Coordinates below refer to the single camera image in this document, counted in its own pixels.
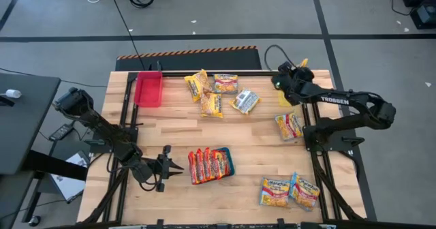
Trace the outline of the black power adapter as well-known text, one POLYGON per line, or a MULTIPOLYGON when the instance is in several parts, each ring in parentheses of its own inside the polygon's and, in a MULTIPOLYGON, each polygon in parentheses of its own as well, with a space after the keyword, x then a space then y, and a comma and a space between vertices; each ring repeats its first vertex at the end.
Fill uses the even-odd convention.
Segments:
POLYGON ((74 128, 74 124, 63 124, 58 130, 53 132, 48 139, 51 141, 58 141, 64 139, 74 128))

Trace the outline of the red plastic bin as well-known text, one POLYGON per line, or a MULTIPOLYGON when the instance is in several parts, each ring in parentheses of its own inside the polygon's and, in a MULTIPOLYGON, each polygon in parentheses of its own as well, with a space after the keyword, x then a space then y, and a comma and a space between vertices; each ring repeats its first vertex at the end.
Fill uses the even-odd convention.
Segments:
POLYGON ((136 81, 134 103, 141 108, 161 106, 163 74, 160 71, 139 72, 136 81))

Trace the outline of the black box with screen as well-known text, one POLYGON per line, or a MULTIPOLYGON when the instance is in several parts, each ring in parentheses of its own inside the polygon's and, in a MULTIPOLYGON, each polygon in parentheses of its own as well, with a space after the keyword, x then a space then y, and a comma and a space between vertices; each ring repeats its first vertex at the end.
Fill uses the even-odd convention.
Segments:
POLYGON ((410 16, 417 29, 436 29, 436 6, 420 5, 410 16))

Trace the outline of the blue-edged yellow ramen packet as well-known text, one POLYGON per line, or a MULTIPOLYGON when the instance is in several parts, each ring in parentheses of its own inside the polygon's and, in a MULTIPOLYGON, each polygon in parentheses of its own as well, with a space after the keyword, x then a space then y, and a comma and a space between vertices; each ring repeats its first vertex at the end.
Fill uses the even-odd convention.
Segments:
POLYGON ((320 188, 294 172, 290 181, 289 197, 302 209, 312 211, 320 195, 320 188))
POLYGON ((284 141, 291 141, 303 137, 302 126, 295 112, 280 114, 275 117, 279 128, 279 135, 284 141))
POLYGON ((289 204, 290 181, 262 178, 260 205, 287 207, 289 204))
POLYGON ((214 90, 216 93, 233 94, 238 92, 238 76, 235 74, 215 74, 214 90))

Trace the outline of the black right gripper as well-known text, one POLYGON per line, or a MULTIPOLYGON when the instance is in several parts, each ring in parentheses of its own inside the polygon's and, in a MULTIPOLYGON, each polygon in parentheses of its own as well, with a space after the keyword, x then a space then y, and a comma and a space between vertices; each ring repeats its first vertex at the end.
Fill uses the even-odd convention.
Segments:
POLYGON ((300 102, 300 91, 306 82, 313 82, 313 72, 308 67, 296 67, 286 61, 271 78, 276 90, 282 91, 288 102, 300 102))

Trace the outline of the black hazard-striped floor mat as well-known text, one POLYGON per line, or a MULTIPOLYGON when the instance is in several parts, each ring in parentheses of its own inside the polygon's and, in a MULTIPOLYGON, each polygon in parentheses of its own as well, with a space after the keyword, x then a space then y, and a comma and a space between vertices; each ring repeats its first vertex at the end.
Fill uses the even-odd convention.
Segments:
POLYGON ((123 71, 181 71, 181 70, 260 70, 256 46, 202 48, 169 52, 121 55, 115 70, 123 71))

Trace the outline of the black desk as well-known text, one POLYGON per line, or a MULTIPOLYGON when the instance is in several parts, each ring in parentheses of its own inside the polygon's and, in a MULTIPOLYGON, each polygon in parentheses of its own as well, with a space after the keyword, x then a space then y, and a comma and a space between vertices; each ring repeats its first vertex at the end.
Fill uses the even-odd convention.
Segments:
POLYGON ((21 92, 13 106, 0 106, 0 175, 31 168, 31 149, 61 80, 56 77, 0 73, 0 93, 21 92))

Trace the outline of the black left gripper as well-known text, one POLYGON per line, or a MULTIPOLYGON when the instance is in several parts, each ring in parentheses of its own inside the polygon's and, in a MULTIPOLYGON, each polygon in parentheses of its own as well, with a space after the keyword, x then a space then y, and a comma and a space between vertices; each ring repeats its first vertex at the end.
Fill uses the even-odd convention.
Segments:
POLYGON ((183 174, 183 172, 169 172, 170 167, 176 168, 178 170, 183 170, 183 167, 175 164, 171 158, 169 158, 169 154, 171 151, 171 146, 166 145, 163 147, 162 153, 160 153, 156 159, 153 159, 151 161, 151 168, 153 171, 153 174, 156 174, 159 176, 159 178, 155 182, 156 191, 157 192, 163 192, 164 191, 164 184, 163 180, 168 179, 168 177, 172 177, 178 174, 183 174))

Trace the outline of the blue plastic bin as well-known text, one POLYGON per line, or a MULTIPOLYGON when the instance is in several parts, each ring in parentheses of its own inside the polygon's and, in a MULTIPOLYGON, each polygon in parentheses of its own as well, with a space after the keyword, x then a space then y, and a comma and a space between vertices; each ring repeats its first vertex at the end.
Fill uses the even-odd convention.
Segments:
POLYGON ((228 176, 226 176, 226 177, 234 175, 235 169, 234 169, 234 164, 233 164, 233 161, 232 161, 232 156, 231 156, 229 148, 223 147, 223 148, 216 149, 216 150, 217 151, 224 151, 227 154, 228 163, 229 163, 229 167, 230 167, 230 174, 228 176))

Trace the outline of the white printed booklet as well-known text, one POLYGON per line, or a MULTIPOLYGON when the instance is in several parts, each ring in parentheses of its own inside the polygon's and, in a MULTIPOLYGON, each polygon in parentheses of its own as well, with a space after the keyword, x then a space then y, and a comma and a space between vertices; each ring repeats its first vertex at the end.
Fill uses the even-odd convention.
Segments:
MULTIPOLYGON (((85 168, 89 165, 89 158, 83 151, 76 152, 69 156, 65 161, 85 168)), ((50 174, 50 178, 67 202, 71 202, 77 196, 81 195, 85 188, 85 181, 62 177, 57 174, 50 174)))

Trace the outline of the black aluminium table frame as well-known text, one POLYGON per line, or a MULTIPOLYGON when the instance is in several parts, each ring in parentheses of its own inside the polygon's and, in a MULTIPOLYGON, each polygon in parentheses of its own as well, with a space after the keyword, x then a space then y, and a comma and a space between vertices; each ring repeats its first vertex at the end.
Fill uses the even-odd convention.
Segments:
MULTIPOLYGON (((200 104, 194 103, 183 76, 163 78, 161 106, 139 108, 138 146, 145 157, 156 158, 164 145, 171 145, 170 157, 182 166, 183 174, 164 180, 165 190, 143 191, 129 174, 123 203, 122 224, 271 224, 278 218, 285 222, 321 222, 319 204, 307 212, 290 203, 289 207, 259 205, 262 177, 289 179, 297 172, 315 182, 311 155, 304 138, 284 142, 275 123, 276 115, 295 110, 304 122, 301 107, 285 108, 278 103, 278 91, 266 71, 230 72, 239 74, 240 86, 256 92, 262 101, 247 115, 229 105, 234 97, 224 95, 224 117, 200 116, 200 104), (192 185, 188 154, 227 147, 235 174, 231 177, 192 185)), ((102 116, 110 123, 120 123, 129 72, 111 72, 102 116)), ((355 175, 354 163, 336 152, 328 153, 334 182, 353 210, 363 218, 366 212, 355 175)), ((108 188, 108 155, 100 157, 88 171, 77 222, 86 219, 108 188)))

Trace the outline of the black desk leg frame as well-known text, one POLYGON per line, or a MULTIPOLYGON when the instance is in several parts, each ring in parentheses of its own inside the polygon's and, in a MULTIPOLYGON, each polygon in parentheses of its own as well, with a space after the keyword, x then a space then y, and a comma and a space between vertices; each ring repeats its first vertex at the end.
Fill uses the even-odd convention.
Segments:
MULTIPOLYGON (((37 182, 44 177, 45 174, 57 174, 62 177, 69 177, 72 179, 78 179, 81 181, 86 180, 87 168, 82 166, 68 163, 61 159, 57 159, 50 155, 42 154, 37 151, 30 151, 28 158, 24 164, 25 168, 30 168, 34 171, 34 179, 37 182)), ((23 223, 28 223, 31 217, 34 215, 34 211, 39 202, 40 196, 43 193, 37 192, 37 183, 35 189, 32 191, 31 197, 27 208, 24 210, 24 215, 22 217, 23 223)))

